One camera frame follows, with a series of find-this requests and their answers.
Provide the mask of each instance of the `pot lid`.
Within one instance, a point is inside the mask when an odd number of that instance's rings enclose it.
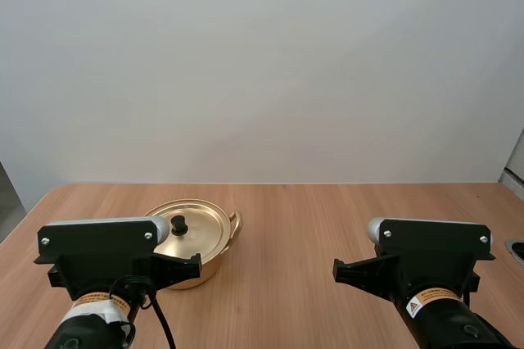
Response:
[[[228,244],[231,224],[226,213],[213,203],[196,199],[176,200],[149,211],[168,221],[171,233],[155,253],[189,259],[200,253],[202,264],[217,256]]]

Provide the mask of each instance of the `warning label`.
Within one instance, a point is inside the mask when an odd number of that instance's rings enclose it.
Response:
[[[89,302],[98,302],[98,301],[105,301],[109,300],[108,293],[105,292],[93,292],[89,294],[83,295],[81,298],[79,298],[75,303],[73,304],[73,308],[76,306],[81,306],[82,304],[88,304]],[[120,297],[117,297],[115,295],[111,296],[111,300],[124,312],[125,315],[129,315],[129,312],[131,311],[131,307],[128,305],[127,302],[122,300]]]
[[[460,301],[457,295],[448,289],[432,288],[421,291],[419,294],[409,300],[406,310],[408,311],[409,315],[414,318],[426,304],[436,300],[443,300],[445,298]]]

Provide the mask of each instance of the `pot handle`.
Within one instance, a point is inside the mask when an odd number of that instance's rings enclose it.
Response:
[[[225,253],[233,245],[233,243],[237,241],[238,234],[240,234],[240,232],[242,231],[242,226],[244,225],[244,219],[242,218],[242,214],[240,213],[240,211],[234,211],[229,217],[229,221],[231,222],[232,226],[233,222],[235,224],[231,231],[231,235],[229,236],[228,244],[220,253]]]

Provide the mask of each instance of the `lid knob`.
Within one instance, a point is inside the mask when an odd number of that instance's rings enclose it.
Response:
[[[182,236],[187,233],[186,219],[183,215],[176,215],[171,218],[171,225],[173,226],[171,233],[175,236]]]

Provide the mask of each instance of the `golden pot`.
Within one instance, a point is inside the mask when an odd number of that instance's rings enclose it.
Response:
[[[165,203],[146,214],[151,215],[165,218],[172,228],[168,238],[155,248],[155,253],[183,259],[201,254],[200,278],[177,283],[170,289],[194,288],[210,279],[243,226],[240,212],[228,216],[215,204],[197,199]]]

